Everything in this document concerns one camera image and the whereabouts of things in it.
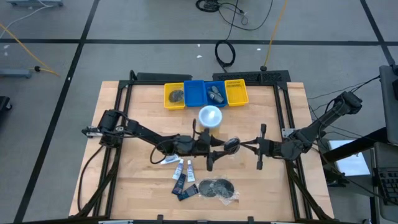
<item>yellow bin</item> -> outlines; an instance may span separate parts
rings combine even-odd
[[[242,106],[249,103],[248,92],[243,79],[225,80],[224,82],[229,106]]]
[[[172,103],[169,100],[169,95],[174,90],[182,90],[184,91],[184,83],[167,83],[164,85],[164,107],[169,110],[180,110],[185,107],[185,100]]]

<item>yellow cable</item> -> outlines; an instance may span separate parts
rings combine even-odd
[[[284,15],[284,12],[285,12],[285,9],[286,9],[286,5],[287,5],[287,0],[285,0],[284,6],[283,6],[283,8],[282,8],[282,10],[281,10],[281,12],[279,14],[278,21],[276,22],[274,31],[272,32],[271,40],[269,41],[269,45],[268,45],[268,52],[267,52],[266,62],[264,62],[264,66],[267,65],[268,58],[269,58],[269,56],[271,54],[272,41],[274,40],[274,37],[275,37],[275,34],[276,34],[276,30],[278,29],[279,22],[282,19],[282,16]]]
[[[48,69],[45,69],[45,68],[40,68],[40,71],[46,71],[46,72],[49,72],[49,73],[52,73],[52,74],[55,74],[55,75],[58,75],[57,73],[55,73],[54,71],[51,71],[51,70],[48,70]]]
[[[60,77],[60,75],[57,72],[53,71],[50,67],[48,67],[46,64],[44,64],[40,59],[38,59],[32,52],[30,52],[30,50],[27,47],[25,47],[25,45],[20,40],[18,40],[18,38],[16,36],[14,34],[12,34],[12,32],[10,32],[7,28],[5,28],[1,23],[0,23],[0,27],[3,28],[12,38],[14,38],[18,42],[18,44],[20,44],[30,56],[32,56],[41,65],[43,65],[46,68],[47,72],[50,72],[50,73]]]

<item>white cup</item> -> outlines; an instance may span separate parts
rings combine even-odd
[[[199,111],[199,122],[204,128],[216,129],[223,120],[223,114],[216,106],[205,106]]]

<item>plastic bin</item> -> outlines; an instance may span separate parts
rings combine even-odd
[[[203,80],[184,81],[185,105],[187,107],[202,106],[207,104]]]
[[[249,103],[248,92],[243,79],[225,80],[224,82],[229,106],[242,106]]]
[[[207,94],[207,91],[212,91],[211,90],[212,86],[217,87],[218,91],[221,93],[221,96],[224,98],[224,101],[222,103],[217,103],[216,101],[210,98],[209,94]],[[205,82],[205,87],[206,87],[207,105],[217,106],[221,108],[228,104],[224,81]]]
[[[184,91],[184,83],[167,83],[164,85],[164,107],[169,110],[184,109],[185,107],[184,100],[177,103],[170,102],[169,96],[170,93],[173,92],[174,90]]]

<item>blue bin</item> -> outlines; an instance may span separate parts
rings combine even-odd
[[[207,104],[203,80],[184,81],[184,98],[187,107],[203,106]]]
[[[217,87],[218,91],[220,91],[221,96],[224,98],[224,101],[222,103],[217,103],[216,101],[210,98],[209,94],[207,94],[207,91],[212,91],[211,90],[212,86]],[[206,88],[207,105],[217,106],[221,108],[228,104],[224,81],[205,82],[205,88]]]

